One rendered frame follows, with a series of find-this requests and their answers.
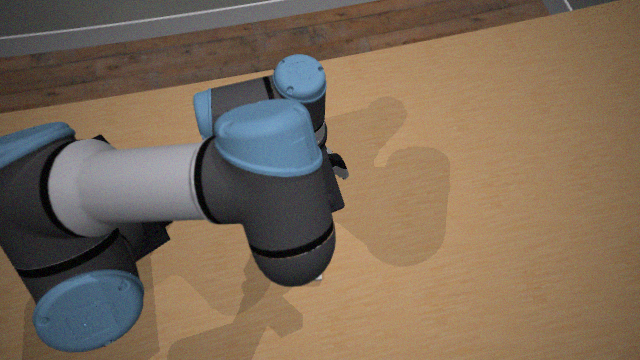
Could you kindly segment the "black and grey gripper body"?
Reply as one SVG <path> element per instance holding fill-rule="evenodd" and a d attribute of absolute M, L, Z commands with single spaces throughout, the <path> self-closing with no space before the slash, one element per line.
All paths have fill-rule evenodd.
<path fill-rule="evenodd" d="M 318 144 L 318 146 L 319 146 L 319 148 L 320 148 L 320 149 L 322 149 L 322 148 L 323 148 L 323 146 L 324 146 L 324 145 L 325 145 L 325 143 L 326 143 L 326 140 L 327 140 L 327 126 L 326 126 L 326 123 L 325 123 L 325 133 L 324 133 L 324 137 L 323 137 L 322 141 Z M 326 147 L 326 145 L 325 145 L 325 147 Z M 326 150 L 327 150 L 327 147 L 326 147 Z M 330 155 L 330 154 L 328 154 L 328 156 L 329 156 L 329 159 L 330 159 L 330 161 L 331 161 L 331 160 L 332 160 L 331 155 Z"/>

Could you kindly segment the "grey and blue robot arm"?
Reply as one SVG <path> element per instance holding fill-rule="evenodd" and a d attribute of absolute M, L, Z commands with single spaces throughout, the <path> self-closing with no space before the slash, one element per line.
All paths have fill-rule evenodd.
<path fill-rule="evenodd" d="M 345 207 L 318 146 L 326 88 L 322 65 L 295 54 L 273 75 L 195 93 L 202 142 L 113 150 L 65 122 L 1 136 L 0 246 L 35 301 L 41 341 L 86 352 L 134 326 L 142 222 L 241 224 L 269 280 L 318 278 Z"/>

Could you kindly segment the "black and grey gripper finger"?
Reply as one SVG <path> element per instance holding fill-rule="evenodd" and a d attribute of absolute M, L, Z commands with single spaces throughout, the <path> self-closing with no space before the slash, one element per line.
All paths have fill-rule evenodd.
<path fill-rule="evenodd" d="M 337 153 L 333 153 L 331 149 L 328 147 L 327 147 L 327 153 L 330 154 L 332 157 L 332 160 L 330 162 L 331 162 L 334 174 L 338 175 L 339 178 L 342 177 L 343 180 L 348 178 L 349 173 L 342 157 Z"/>

